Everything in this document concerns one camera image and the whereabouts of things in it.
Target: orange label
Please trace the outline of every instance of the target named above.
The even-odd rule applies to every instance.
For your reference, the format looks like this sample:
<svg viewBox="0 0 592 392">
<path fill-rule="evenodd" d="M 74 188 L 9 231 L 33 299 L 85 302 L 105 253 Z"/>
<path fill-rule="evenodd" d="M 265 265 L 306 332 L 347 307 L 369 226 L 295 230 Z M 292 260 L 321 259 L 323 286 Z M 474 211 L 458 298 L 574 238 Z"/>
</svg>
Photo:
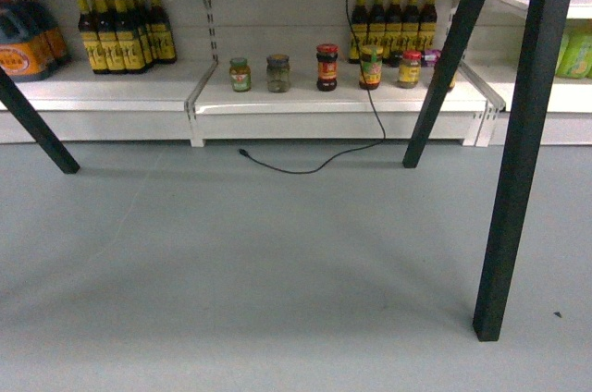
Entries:
<svg viewBox="0 0 592 392">
<path fill-rule="evenodd" d="M 45 71 L 45 63 L 39 60 L 29 43 L 0 45 L 0 66 L 11 76 L 35 75 Z"/>
<path fill-rule="evenodd" d="M 68 55 L 68 48 L 62 37 L 58 27 L 45 32 L 45 37 L 49 42 L 49 48 L 52 51 L 55 59 L 59 59 Z"/>
</svg>

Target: black cable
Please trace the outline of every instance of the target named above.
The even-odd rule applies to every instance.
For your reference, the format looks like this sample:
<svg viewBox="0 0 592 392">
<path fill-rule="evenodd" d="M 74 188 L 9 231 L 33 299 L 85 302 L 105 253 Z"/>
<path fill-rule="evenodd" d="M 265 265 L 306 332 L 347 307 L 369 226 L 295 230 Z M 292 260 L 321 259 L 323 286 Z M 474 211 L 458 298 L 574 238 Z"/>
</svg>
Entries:
<svg viewBox="0 0 592 392">
<path fill-rule="evenodd" d="M 352 24 L 352 18 L 350 18 L 350 0 L 345 0 L 345 15 L 348 19 L 348 25 L 350 26 L 350 33 L 353 36 L 353 39 L 355 40 L 355 47 L 356 49 L 359 51 L 360 50 L 360 44 L 358 43 L 358 37 L 355 34 L 355 31 L 353 30 L 353 24 Z M 253 161 L 254 163 L 258 164 L 258 165 L 262 165 L 263 167 L 267 167 L 271 170 L 276 170 L 277 172 L 280 173 L 285 173 L 288 175 L 312 175 L 313 173 L 316 173 L 318 171 L 320 171 L 322 168 L 324 168 L 327 164 L 329 164 L 331 161 L 333 161 L 336 158 L 339 158 L 340 156 L 347 154 L 347 153 L 353 153 L 353 152 L 360 152 L 361 150 L 367 150 L 367 149 L 371 149 L 372 147 L 376 147 L 377 145 L 382 144 L 384 141 L 387 140 L 387 132 L 385 131 L 385 127 L 382 124 L 382 121 L 380 120 L 380 116 L 378 115 L 378 112 L 376 110 L 375 104 L 374 104 L 374 99 L 372 99 L 372 93 L 370 92 L 370 90 L 368 89 L 368 83 L 366 82 L 366 76 L 364 74 L 364 69 L 362 67 L 362 61 L 360 61 L 360 76 L 362 76 L 362 79 L 364 80 L 364 84 L 366 87 L 366 91 L 368 93 L 368 101 L 370 102 L 370 106 L 372 107 L 372 112 L 374 113 L 374 116 L 376 118 L 376 121 L 378 122 L 378 125 L 380 126 L 380 130 L 382 131 L 382 138 L 380 140 L 374 141 L 370 144 L 366 144 L 363 145 L 361 147 L 354 147 L 351 149 L 347 149 L 344 150 L 343 152 L 339 152 L 334 154 L 333 156 L 331 156 L 330 158 L 328 158 L 323 164 L 321 164 L 319 167 L 313 169 L 313 170 L 303 170 L 303 171 L 297 171 L 297 170 L 286 170 L 284 168 L 279 168 L 279 167 L 275 167 L 274 165 L 270 165 L 270 164 L 266 164 L 262 161 L 259 161 L 258 159 L 253 158 L 249 152 L 247 152 L 245 149 L 239 149 L 239 153 L 250 159 L 251 161 Z"/>
</svg>

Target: red bottle cap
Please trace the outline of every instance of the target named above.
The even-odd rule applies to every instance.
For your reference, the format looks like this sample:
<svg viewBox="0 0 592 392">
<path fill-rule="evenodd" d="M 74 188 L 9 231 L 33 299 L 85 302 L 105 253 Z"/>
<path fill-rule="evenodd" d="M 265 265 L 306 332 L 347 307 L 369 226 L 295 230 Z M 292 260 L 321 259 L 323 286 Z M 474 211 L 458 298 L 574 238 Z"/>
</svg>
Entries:
<svg viewBox="0 0 592 392">
<path fill-rule="evenodd" d="M 414 50 L 407 50 L 403 53 L 403 59 L 411 59 L 412 61 L 421 61 L 421 52 L 415 52 Z"/>
<path fill-rule="evenodd" d="M 334 43 L 321 43 L 316 46 L 318 53 L 336 53 L 339 48 Z"/>
</svg>

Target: store shelf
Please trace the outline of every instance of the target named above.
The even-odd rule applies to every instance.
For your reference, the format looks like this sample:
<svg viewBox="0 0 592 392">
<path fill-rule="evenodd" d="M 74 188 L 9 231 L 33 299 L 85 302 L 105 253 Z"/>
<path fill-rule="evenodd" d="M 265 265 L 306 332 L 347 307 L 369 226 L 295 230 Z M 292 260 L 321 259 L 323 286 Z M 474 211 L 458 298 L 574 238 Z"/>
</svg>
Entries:
<svg viewBox="0 0 592 392">
<path fill-rule="evenodd" d="M 516 80 L 516 65 L 503 63 L 465 63 L 505 102 L 510 111 Z M 592 114 L 592 80 L 555 78 L 549 101 L 549 113 Z"/>
<path fill-rule="evenodd" d="M 287 93 L 270 93 L 265 71 L 253 71 L 253 88 L 233 92 L 225 67 L 219 67 L 208 81 L 195 104 L 196 116 L 250 115 L 288 113 L 361 113 L 372 112 L 366 91 L 358 86 L 359 66 L 339 64 L 339 86 L 333 92 L 316 88 L 316 67 L 310 58 L 291 59 L 292 87 Z M 385 67 L 380 87 L 372 91 L 378 112 L 419 112 L 426 98 L 433 69 L 423 68 L 420 84 L 411 90 L 396 87 L 398 70 Z M 484 110 L 485 99 L 463 76 L 442 106 L 444 112 Z"/>
<path fill-rule="evenodd" d="M 156 65 L 142 75 L 97 76 L 87 62 L 74 62 L 47 80 L 18 87 L 40 111 L 185 112 L 212 66 L 180 61 Z"/>
<path fill-rule="evenodd" d="M 498 0 L 514 15 L 526 19 L 529 0 Z M 592 0 L 572 0 L 567 19 L 592 19 Z"/>
</svg>

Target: glass jar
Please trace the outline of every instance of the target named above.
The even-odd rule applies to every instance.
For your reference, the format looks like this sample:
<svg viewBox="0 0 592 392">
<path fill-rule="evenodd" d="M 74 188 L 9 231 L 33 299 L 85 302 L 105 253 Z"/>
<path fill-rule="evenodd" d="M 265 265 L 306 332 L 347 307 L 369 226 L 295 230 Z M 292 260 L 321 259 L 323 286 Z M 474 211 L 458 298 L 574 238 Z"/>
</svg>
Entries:
<svg viewBox="0 0 592 392">
<path fill-rule="evenodd" d="M 272 93 L 285 93 L 290 89 L 290 57 L 267 57 L 267 89 Z"/>
<path fill-rule="evenodd" d="M 360 51 L 360 88 L 375 90 L 380 85 L 382 76 L 383 48 L 377 45 L 365 45 Z"/>
<path fill-rule="evenodd" d="M 332 92 L 337 87 L 337 56 L 339 48 L 334 43 L 316 46 L 318 60 L 318 81 L 316 88 L 321 92 Z"/>
<path fill-rule="evenodd" d="M 246 58 L 230 59 L 230 82 L 235 92 L 248 92 L 251 89 L 251 68 Z"/>
<path fill-rule="evenodd" d="M 419 82 L 422 69 L 422 54 L 414 50 L 403 53 L 403 59 L 399 65 L 399 79 L 397 85 L 402 89 L 412 89 Z"/>
</svg>

